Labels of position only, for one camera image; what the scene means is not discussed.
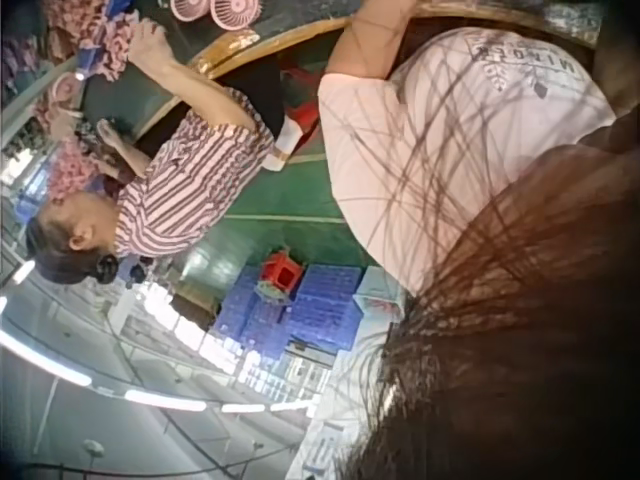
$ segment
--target green floor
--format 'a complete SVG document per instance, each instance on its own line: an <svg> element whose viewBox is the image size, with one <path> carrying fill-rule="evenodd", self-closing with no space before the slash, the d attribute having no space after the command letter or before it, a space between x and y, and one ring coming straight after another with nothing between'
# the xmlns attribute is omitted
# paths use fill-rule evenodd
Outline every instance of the green floor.
<svg viewBox="0 0 640 480"><path fill-rule="evenodd" d="M221 299L245 264L284 247L303 263L374 263L331 197L326 161L261 173L191 253L184 281Z"/></svg>

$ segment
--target fluorescent light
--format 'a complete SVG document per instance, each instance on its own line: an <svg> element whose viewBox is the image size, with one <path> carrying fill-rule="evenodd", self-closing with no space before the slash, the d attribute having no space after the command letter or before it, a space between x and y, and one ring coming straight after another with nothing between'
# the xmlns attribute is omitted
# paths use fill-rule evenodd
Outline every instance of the fluorescent light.
<svg viewBox="0 0 640 480"><path fill-rule="evenodd" d="M187 410L190 412L202 412L207 408L207 404L202 400L167 397L156 393L142 392L140 390L127 390L124 398L131 402L151 405L152 407Z"/></svg>
<svg viewBox="0 0 640 480"><path fill-rule="evenodd" d="M18 271L13 275L13 281L16 284L20 285L24 282L24 279L33 271L33 268L36 266L36 262L34 260L29 260L22 264L22 266L18 269Z"/></svg>
<svg viewBox="0 0 640 480"><path fill-rule="evenodd" d="M261 404L227 403L222 406L222 413L260 413L267 409Z"/></svg>
<svg viewBox="0 0 640 480"><path fill-rule="evenodd" d="M285 410L301 410L314 405L313 400L297 400L295 402L274 403L269 407L272 412L284 412Z"/></svg>
<svg viewBox="0 0 640 480"><path fill-rule="evenodd" d="M61 365L58 362L45 357L44 355L36 352L30 347L27 347L25 344L20 343L7 332L4 332L2 330L0 330L0 345L13 352L18 357L21 357L27 362L35 365L36 367L49 372L51 375L55 375L56 377L60 377L63 380L66 380L67 382L80 385L81 387L88 387L89 385L91 385L91 377L88 377L83 373L76 372L75 370L65 367L64 365Z"/></svg>

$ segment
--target pink striped shirt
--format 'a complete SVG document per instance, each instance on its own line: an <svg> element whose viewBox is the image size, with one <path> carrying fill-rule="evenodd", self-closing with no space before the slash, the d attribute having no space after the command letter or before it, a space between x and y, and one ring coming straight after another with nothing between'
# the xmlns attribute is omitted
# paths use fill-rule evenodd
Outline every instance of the pink striped shirt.
<svg viewBox="0 0 640 480"><path fill-rule="evenodd" d="M274 139L249 99L228 89L253 116L255 131L210 127L191 110L144 177L120 193L118 256L171 255L198 242L259 172Z"/></svg>

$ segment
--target white t-shirt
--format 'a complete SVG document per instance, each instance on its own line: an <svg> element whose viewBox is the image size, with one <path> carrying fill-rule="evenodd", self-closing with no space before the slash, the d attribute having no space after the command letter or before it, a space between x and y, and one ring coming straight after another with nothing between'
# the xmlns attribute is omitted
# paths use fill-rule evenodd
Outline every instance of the white t-shirt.
<svg viewBox="0 0 640 480"><path fill-rule="evenodd" d="M481 28L433 38L389 81L327 74L318 95L333 195L414 293L537 156L615 120L567 52Z"/></svg>

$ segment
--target small desk fan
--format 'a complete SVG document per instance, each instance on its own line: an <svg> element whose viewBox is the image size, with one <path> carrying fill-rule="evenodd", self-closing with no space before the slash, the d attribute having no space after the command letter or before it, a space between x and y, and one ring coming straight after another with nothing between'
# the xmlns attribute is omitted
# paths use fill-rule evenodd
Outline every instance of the small desk fan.
<svg viewBox="0 0 640 480"><path fill-rule="evenodd" d="M260 0L211 0L211 16L220 28L242 30L262 12Z"/></svg>
<svg viewBox="0 0 640 480"><path fill-rule="evenodd" d="M209 11L209 0L171 0L174 17L183 22L193 22Z"/></svg>

